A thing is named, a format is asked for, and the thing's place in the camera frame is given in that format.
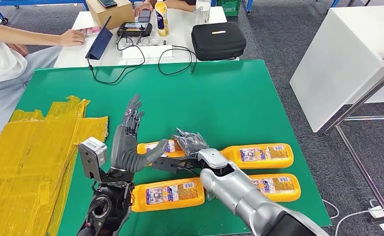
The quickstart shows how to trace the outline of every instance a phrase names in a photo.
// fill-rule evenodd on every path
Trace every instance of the yellow tape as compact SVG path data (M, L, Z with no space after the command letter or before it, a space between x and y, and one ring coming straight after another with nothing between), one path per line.
M104 140L108 118L84 118L87 100L15 111L0 135L0 235L57 235L79 142Z

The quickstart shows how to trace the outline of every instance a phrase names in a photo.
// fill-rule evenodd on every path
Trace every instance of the cardboard box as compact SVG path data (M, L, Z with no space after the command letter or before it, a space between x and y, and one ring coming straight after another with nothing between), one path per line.
M86 0L89 11L92 14L93 19L99 26L103 26L108 19L108 16L112 16L107 29L112 30L119 28L124 22L133 22L134 12L132 4L128 0L114 0L118 5L111 8L104 8L98 0Z

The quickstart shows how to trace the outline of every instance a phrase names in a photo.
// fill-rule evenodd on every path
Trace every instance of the smartphone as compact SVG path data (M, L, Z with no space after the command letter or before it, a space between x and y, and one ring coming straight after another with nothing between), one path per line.
M98 0L104 8L110 8L117 5L114 0Z
M151 15L151 12L149 10L140 11L140 15L138 16L138 22L149 22L150 15Z

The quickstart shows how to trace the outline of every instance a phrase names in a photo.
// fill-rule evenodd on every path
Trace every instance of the person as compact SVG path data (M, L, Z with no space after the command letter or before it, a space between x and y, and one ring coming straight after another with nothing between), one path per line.
M36 68L53 67L61 47L81 45L85 35L29 32L0 25L0 132L9 121ZM25 45L54 46L28 54Z
M134 10L134 15L138 16L142 10L153 11L157 0L145 0ZM167 8L174 8L183 11L193 12L196 8L196 0L165 0Z

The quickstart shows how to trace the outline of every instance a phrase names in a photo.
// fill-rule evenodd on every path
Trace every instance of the robotic arm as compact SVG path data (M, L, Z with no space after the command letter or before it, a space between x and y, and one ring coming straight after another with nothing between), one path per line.
M209 148L203 137L177 129L173 135L187 158L161 157L168 140L159 142L146 154L137 153L137 131L144 112L137 94L129 102L117 127L111 151L111 167L105 173L100 167L107 161L107 147L91 137L79 144L85 176L95 180L93 197L77 236L117 236L131 212L134 173L149 163L157 170L176 172L179 167L201 168L203 186L234 215L239 216L256 236L328 236L300 212L287 209L261 193L251 179L234 162L218 150Z
M105 173L101 166L107 161L107 147L90 137L78 145L85 176L94 179L93 196L87 215L77 236L118 236L131 212L134 173L164 154L168 140L146 154L137 153L137 132L144 111L140 96L135 95L125 110L112 142L111 167Z
M255 236L328 236L302 213L268 199L234 162L209 148L199 133L177 131L180 136L173 138L186 155L195 156L200 162L200 178L205 189L239 216Z

